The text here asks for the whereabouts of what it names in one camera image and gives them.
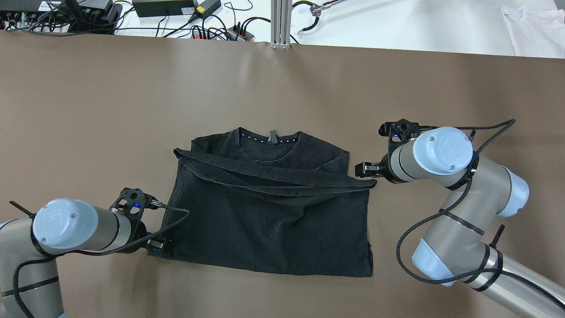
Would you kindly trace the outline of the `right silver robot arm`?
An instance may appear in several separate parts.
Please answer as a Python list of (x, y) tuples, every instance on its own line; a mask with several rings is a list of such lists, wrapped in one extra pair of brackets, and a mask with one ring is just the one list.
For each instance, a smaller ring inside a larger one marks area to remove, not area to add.
[(496, 217), (525, 206), (529, 187), (510, 169), (474, 150), (464, 128), (398, 121), (384, 123), (388, 151), (377, 163), (355, 166), (361, 178), (384, 177), (402, 184), (432, 180), (449, 190), (436, 214), (410, 227), (397, 243), (397, 261), (428, 284), (466, 284), (523, 317), (562, 318), (564, 288), (506, 257), (482, 238)]

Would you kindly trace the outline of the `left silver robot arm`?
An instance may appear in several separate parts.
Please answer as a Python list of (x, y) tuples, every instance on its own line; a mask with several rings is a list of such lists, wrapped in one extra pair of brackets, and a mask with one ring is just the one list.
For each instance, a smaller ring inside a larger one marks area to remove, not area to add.
[(64, 318), (57, 259), (77, 253), (106, 256), (161, 247), (159, 235), (148, 233), (143, 210), (165, 208), (157, 199), (115, 202), (109, 209), (60, 198), (25, 219), (1, 224), (1, 316)]

